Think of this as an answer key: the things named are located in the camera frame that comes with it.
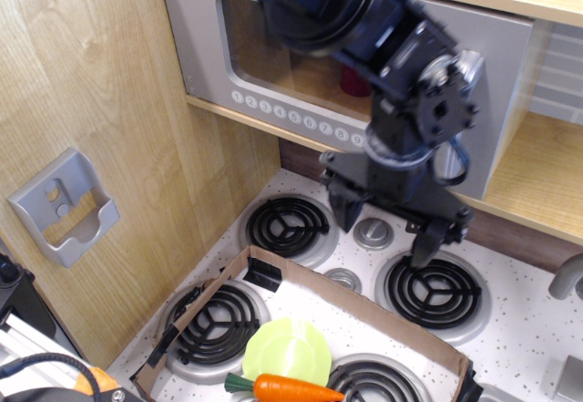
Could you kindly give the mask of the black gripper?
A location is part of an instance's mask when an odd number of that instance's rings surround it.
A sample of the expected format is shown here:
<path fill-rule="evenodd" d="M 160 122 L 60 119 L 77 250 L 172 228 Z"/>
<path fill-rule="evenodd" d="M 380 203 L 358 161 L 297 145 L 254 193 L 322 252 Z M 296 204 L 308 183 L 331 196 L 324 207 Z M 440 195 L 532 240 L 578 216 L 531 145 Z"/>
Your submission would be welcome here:
<path fill-rule="evenodd" d="M 410 265 L 425 267 L 446 241 L 465 238 L 473 210 L 432 178 L 432 158 L 427 150 L 418 158 L 394 160 L 363 152 L 325 151 L 322 183 L 339 228 L 348 232 L 364 204 L 388 211 L 408 221 L 415 235 Z"/>

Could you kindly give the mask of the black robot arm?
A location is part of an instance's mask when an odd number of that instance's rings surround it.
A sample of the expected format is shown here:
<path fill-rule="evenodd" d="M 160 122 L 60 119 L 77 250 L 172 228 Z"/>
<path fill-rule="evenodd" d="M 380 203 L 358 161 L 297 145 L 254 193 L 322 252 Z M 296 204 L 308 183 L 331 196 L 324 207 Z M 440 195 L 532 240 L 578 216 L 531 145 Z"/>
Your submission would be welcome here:
<path fill-rule="evenodd" d="M 473 213 L 448 190 L 460 178 L 434 169 L 437 148 L 457 148 L 477 112 L 454 39 L 414 0 L 257 1 L 284 46 L 333 57 L 371 88 L 363 151 L 320 157 L 338 226 L 351 230 L 365 204 L 405 219 L 414 268 L 462 241 Z"/>

